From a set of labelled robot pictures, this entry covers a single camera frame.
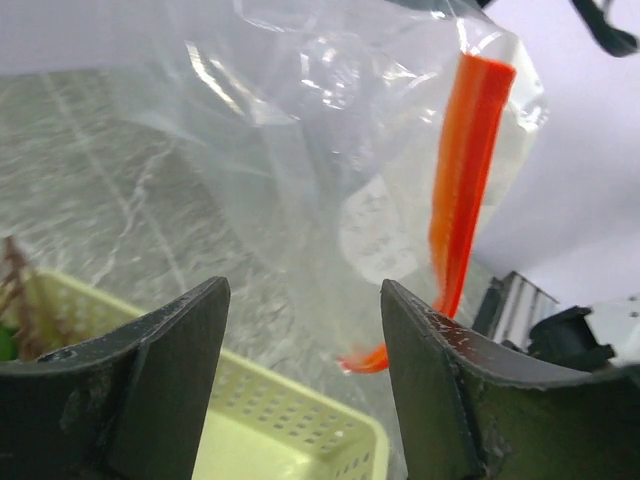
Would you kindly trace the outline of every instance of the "white backdrop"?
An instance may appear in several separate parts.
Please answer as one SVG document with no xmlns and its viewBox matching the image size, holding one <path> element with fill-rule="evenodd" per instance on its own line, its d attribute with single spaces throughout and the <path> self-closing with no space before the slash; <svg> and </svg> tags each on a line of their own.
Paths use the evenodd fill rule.
<svg viewBox="0 0 640 480">
<path fill-rule="evenodd" d="M 109 0 L 4 0 L 0 74 L 110 64 Z M 563 303 L 640 291 L 640 55 L 609 57 L 569 0 L 496 0 L 550 99 L 551 117 L 476 257 L 518 270 Z M 612 22 L 640 35 L 640 1 L 616 0 Z"/>
</svg>

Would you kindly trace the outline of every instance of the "gray marble surface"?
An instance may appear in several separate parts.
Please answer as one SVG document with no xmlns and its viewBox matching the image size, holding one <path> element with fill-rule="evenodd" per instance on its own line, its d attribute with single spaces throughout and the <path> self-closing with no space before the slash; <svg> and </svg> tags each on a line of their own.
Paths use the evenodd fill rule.
<svg viewBox="0 0 640 480">
<path fill-rule="evenodd" d="M 389 478 L 406 478 L 388 376 L 345 376 L 323 358 L 180 142 L 119 119 L 103 73 L 0 78 L 0 146 L 0 234 L 15 234 L 38 265 L 147 309 L 226 276 L 226 347 L 376 416 L 394 445 Z M 469 311 L 487 279 L 472 268 Z"/>
</svg>

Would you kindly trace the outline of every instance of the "perforated basket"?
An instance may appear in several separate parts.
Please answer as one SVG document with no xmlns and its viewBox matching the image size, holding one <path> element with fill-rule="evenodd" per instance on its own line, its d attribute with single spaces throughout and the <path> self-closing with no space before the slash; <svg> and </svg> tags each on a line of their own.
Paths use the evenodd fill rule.
<svg viewBox="0 0 640 480">
<path fill-rule="evenodd" d="M 58 272 L 38 278 L 73 341 L 144 313 Z M 26 287 L 37 306 L 32 279 Z M 42 317 L 38 324 L 52 331 Z M 388 438 L 372 418 L 222 351 L 194 480 L 385 480 L 388 458 Z"/>
</svg>

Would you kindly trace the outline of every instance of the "clear plastic bag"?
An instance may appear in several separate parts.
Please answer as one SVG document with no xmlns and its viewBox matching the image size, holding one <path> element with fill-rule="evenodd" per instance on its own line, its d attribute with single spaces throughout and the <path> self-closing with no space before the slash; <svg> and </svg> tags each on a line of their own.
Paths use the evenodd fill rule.
<svg viewBox="0 0 640 480">
<path fill-rule="evenodd" d="M 124 113 L 190 140 L 328 351 L 384 368 L 384 348 L 358 355 L 382 341 L 386 278 L 456 313 L 476 225 L 546 112 L 515 35 L 462 0 L 129 0 L 116 23 Z"/>
</svg>

